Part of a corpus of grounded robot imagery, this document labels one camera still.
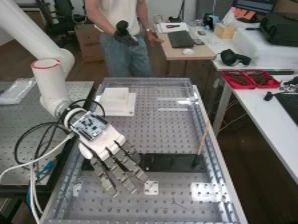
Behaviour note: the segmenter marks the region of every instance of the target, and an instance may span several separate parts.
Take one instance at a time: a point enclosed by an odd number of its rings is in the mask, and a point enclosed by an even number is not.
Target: black glove
[[[137,40],[131,37],[127,32],[127,22],[119,21],[115,25],[117,31],[114,32],[114,39],[125,44],[127,47],[138,46]]]

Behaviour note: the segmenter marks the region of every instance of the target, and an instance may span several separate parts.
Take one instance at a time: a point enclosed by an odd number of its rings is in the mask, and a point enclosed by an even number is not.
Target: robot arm
[[[41,98],[39,102],[53,117],[79,138],[79,152],[90,160],[95,175],[106,192],[117,195],[114,183],[106,172],[115,176],[129,192],[135,187],[121,164],[141,182],[147,177],[138,167],[139,157],[109,122],[94,112],[71,104],[65,87],[65,78],[73,67],[70,52],[59,49],[11,0],[0,1],[0,27],[38,59],[30,65]]]

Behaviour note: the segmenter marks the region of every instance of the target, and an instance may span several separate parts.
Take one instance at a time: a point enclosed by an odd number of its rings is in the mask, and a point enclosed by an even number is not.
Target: cardboard box
[[[99,46],[99,31],[94,28],[94,25],[77,25],[75,35],[83,62],[103,61],[103,53]]]
[[[235,32],[234,26],[224,26],[222,23],[215,24],[214,33],[220,39],[232,39]]]

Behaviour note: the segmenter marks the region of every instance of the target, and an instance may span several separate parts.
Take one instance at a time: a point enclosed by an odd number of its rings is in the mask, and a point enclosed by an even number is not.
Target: hand
[[[154,43],[160,44],[163,42],[163,40],[158,39],[150,31],[146,32],[146,37],[151,44],[154,44]]]
[[[137,40],[131,37],[131,35],[127,33],[126,35],[122,35],[118,31],[114,32],[114,39],[126,45],[127,47],[135,47],[138,46]]]

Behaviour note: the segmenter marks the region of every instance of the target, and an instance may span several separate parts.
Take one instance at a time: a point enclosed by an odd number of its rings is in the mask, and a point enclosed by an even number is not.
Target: table
[[[1,82],[0,89],[5,90],[10,84],[11,83],[9,82]],[[66,82],[69,96],[73,100],[87,98],[91,87],[93,82]],[[53,120],[54,118],[39,105],[39,92],[37,86],[29,91],[19,104],[0,106],[0,172],[7,167],[17,165],[13,159],[13,147],[21,134],[34,125]],[[34,133],[29,135],[26,141],[22,142],[18,151],[18,158],[22,162],[30,159],[33,153],[31,150],[35,147],[39,137],[41,133]],[[59,141],[62,138],[63,134],[61,134],[61,136],[57,135],[53,141]],[[45,165],[46,162],[47,161],[39,162],[39,166]],[[58,165],[61,166],[62,163],[58,162],[51,174],[37,184],[38,192],[47,192],[51,190],[50,188],[57,181],[61,169]],[[22,195],[26,194],[29,175],[29,171],[25,169],[15,169],[7,172],[0,185],[0,195],[14,196],[15,193]]]
[[[160,44],[164,58],[170,66],[170,61],[184,61],[183,64],[183,75],[186,75],[186,67],[187,67],[187,61],[203,61],[203,60],[212,60],[215,57],[215,54],[210,50],[210,48],[206,45],[196,46],[194,45],[192,55],[184,55],[182,53],[183,49],[174,49],[170,45],[170,40],[167,34],[156,33],[156,36],[160,40],[163,40],[163,43]]]
[[[126,135],[137,150],[146,153],[194,154],[204,130],[207,115],[199,93],[188,79],[106,79],[106,87],[129,87],[137,93],[133,117],[107,117]],[[214,133],[210,129],[203,148],[206,170],[199,173],[146,172],[158,181],[158,196],[143,195],[142,185],[129,194],[118,188],[118,196],[102,193],[91,171],[81,170],[82,156],[73,148],[58,184],[46,205],[41,223],[186,223],[211,222],[246,224],[236,193],[224,165]],[[73,183],[82,181],[74,197]],[[196,184],[199,192],[190,190]]]
[[[274,78],[279,81],[288,81],[294,75],[274,76]],[[298,126],[278,100],[275,98],[268,102],[263,100],[267,91],[280,92],[278,89],[235,90],[224,83],[212,129],[216,135],[232,93],[298,184]]]
[[[200,30],[200,31],[203,30],[206,32],[206,35],[204,36],[198,35],[196,34],[198,30]],[[214,32],[204,30],[202,27],[190,27],[190,32],[191,32],[191,37],[200,39],[203,41],[203,43],[206,44],[206,46],[211,49],[214,54],[219,54],[223,50],[231,49],[235,53],[244,55],[244,53],[240,52],[239,49],[234,46],[232,41],[220,39],[214,34]],[[239,63],[231,67],[222,63],[219,56],[216,56],[215,59],[212,60],[212,64],[214,64],[216,71],[232,70],[232,69],[238,69],[238,70],[262,69],[266,71],[283,71],[283,70],[288,71],[288,70],[295,69],[295,68],[288,68],[288,65],[284,65],[284,66],[272,66],[271,64],[270,65],[259,65],[254,59],[251,60],[251,63],[248,66]]]

